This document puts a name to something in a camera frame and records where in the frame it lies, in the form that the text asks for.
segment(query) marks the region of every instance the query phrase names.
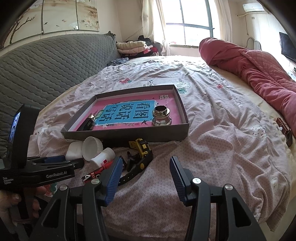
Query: white curtain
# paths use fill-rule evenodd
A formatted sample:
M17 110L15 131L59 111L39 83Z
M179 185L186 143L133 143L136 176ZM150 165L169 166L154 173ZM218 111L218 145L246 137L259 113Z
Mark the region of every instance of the white curtain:
M166 23L161 0L143 0L142 24L144 38L161 44L161 54L170 55L170 44L166 39Z
M232 22L228 0L214 0L220 24L221 39L232 43Z

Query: window frame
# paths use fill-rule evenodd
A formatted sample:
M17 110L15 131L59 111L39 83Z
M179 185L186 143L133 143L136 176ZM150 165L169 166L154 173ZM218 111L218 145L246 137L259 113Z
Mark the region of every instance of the window frame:
M209 0L204 0L204 1L205 1L205 5L206 5L206 8L207 8L207 18L208 18L208 21L209 21L209 26L208 27L207 26L202 26L202 25L188 24L188 23L184 22L184 15L183 15L181 0L179 0L179 3L180 3L181 15L182 15L182 23L166 23L166 25L179 25L179 26L183 26L183 27L203 28L203 29L207 29L207 30L210 31L210 37L214 37L213 30L215 28L213 28L213 22L212 22L212 15L211 15ZM184 43L186 45L185 28L183 28L183 29L184 29Z

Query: window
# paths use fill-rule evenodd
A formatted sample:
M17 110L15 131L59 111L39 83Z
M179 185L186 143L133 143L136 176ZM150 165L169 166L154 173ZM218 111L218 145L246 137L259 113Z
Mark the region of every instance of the window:
M162 0L171 44L199 46L208 37L220 38L214 0Z

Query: black strap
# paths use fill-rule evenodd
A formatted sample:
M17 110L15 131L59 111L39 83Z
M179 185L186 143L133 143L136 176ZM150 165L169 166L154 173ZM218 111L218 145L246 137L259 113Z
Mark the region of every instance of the black strap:
M129 173L120 178L118 186L127 183L129 180L133 179L136 175L145 170L152 160L153 153L152 151L149 151L149 153L144 158L142 158L142 160Z

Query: device screen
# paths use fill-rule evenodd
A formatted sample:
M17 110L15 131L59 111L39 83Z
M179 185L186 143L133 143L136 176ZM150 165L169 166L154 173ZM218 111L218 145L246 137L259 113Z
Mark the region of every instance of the device screen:
M16 116L14 117L14 119L13 119L13 123L12 123L12 126L11 126L11 131L10 131L10 136L9 136L9 142L10 143L13 143L13 138L15 136L15 129L17 127L17 122L18 122L19 117L20 117L20 112L18 112L16 114Z

